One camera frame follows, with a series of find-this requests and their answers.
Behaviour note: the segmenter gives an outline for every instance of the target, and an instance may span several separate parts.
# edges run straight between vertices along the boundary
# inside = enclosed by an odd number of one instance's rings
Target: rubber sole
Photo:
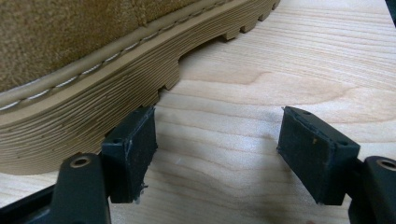
[[[59,76],[63,85],[51,83],[56,77],[45,77],[32,84],[37,87],[33,91],[27,86],[0,95],[0,172],[45,173],[76,153],[98,152],[105,134],[122,118],[139,106],[155,104],[159,89],[169,90],[177,83],[183,54],[217,36],[229,40],[250,31],[278,3],[238,0],[191,6],[199,10],[140,39],[137,47],[117,59],[103,61],[88,76]],[[50,88],[40,89],[46,85]],[[30,92],[38,93],[29,97]]]

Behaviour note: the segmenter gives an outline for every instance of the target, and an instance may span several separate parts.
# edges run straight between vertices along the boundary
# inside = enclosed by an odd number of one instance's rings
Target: tan suede boot
[[[98,152],[178,80],[178,59],[263,21],[279,0],[0,0],[0,172]]]

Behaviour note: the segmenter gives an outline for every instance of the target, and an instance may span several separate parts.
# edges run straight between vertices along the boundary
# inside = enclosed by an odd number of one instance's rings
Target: black clamp
[[[319,204],[352,198],[352,224],[396,223],[396,161],[358,160],[360,146],[310,112],[284,108],[277,151]]]

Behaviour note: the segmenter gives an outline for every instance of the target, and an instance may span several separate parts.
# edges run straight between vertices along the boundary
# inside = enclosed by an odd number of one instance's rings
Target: welt stitching
[[[125,48],[125,49],[120,50],[119,52],[117,52],[117,53],[114,54],[113,56],[111,56],[111,57],[109,57],[109,58],[107,58],[107,59],[101,61],[100,63],[94,65],[94,66],[91,67],[90,69],[87,69],[86,71],[84,71],[84,72],[82,72],[82,73],[79,73],[79,74],[75,75],[74,77],[69,78],[69,79],[66,80],[65,82],[63,82],[63,83],[61,83],[61,84],[58,84],[58,85],[56,85],[56,86],[50,87],[50,88],[48,88],[48,89],[46,89],[46,90],[44,90],[44,91],[42,91],[42,92],[40,92],[40,93],[37,93],[37,94],[35,94],[35,95],[33,95],[33,96],[29,96],[29,97],[20,99],[20,100],[18,100],[18,101],[15,101],[15,102],[13,102],[13,103],[11,103],[11,104],[9,104],[9,105],[2,106],[2,107],[0,107],[0,111],[6,110],[6,109],[10,109],[11,107],[14,107],[14,106],[16,106],[16,105],[19,105],[19,104],[20,104],[21,102],[23,102],[23,101],[26,101],[26,100],[33,100],[33,99],[39,98],[39,97],[41,97],[41,96],[43,96],[43,95],[46,95],[47,93],[51,92],[51,91],[54,90],[54,89],[64,88],[64,87],[67,86],[68,84],[72,83],[74,80],[76,80],[76,79],[78,79],[78,78],[80,78],[80,77],[84,77],[84,76],[87,76],[87,75],[92,74],[92,72],[94,72],[94,71],[96,71],[96,70],[98,70],[98,69],[104,67],[105,65],[107,65],[107,64],[110,63],[111,61],[113,61],[113,60],[119,58],[119,57],[120,57],[121,55],[123,55],[124,53],[126,53],[126,52],[128,52],[128,51],[130,51],[130,50],[132,50],[132,49],[135,49],[137,46],[139,46],[139,45],[141,45],[141,44],[143,44],[143,43],[149,41],[149,40],[152,39],[153,37],[155,37],[155,36],[157,36],[157,35],[159,35],[159,34],[165,32],[165,31],[167,31],[167,30],[170,30],[170,29],[172,29],[173,27],[175,27],[175,26],[177,26],[177,25],[179,25],[179,24],[181,24],[181,23],[183,23],[183,22],[185,22],[185,21],[188,21],[188,20],[190,20],[190,19],[192,19],[192,18],[194,18],[194,17],[196,17],[196,16],[199,16],[199,15],[201,15],[203,12],[209,11],[209,10],[215,8],[215,7],[222,6],[222,5],[224,5],[226,2],[227,2],[227,0],[219,1],[219,2],[217,2],[217,3],[215,3],[215,4],[211,5],[211,6],[204,7],[204,8],[202,8],[202,9],[196,11],[196,12],[193,12],[193,13],[191,13],[189,16],[187,16],[187,17],[185,17],[185,18],[182,18],[182,19],[179,19],[179,20],[177,20],[177,21],[174,21],[172,24],[170,24],[170,25],[168,25],[168,26],[165,26],[165,27],[159,29],[157,32],[155,32],[155,33],[153,33],[153,34],[151,34],[151,35],[148,35],[148,36],[146,36],[146,37],[141,38],[140,40],[138,40],[138,41],[136,41],[135,43],[133,43],[131,46],[129,46],[129,47]]]

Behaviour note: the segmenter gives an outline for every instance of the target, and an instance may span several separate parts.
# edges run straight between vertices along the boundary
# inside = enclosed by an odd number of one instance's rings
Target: light wood grain
[[[282,0],[235,40],[180,60],[157,104],[159,150],[141,204],[112,204],[114,223],[348,223],[316,205],[276,153],[284,105],[361,144],[360,159],[396,159],[396,30],[384,1]],[[56,173],[0,175],[0,205]]]

